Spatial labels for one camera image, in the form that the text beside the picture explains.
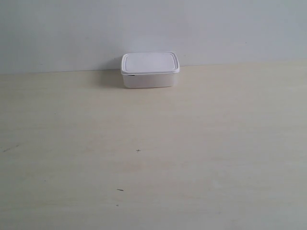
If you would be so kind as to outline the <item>white lidded plastic container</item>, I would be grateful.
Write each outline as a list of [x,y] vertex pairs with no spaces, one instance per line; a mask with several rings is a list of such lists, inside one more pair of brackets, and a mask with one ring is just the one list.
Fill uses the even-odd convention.
[[171,87],[179,72],[179,61],[173,52],[127,53],[121,60],[121,75],[127,88]]

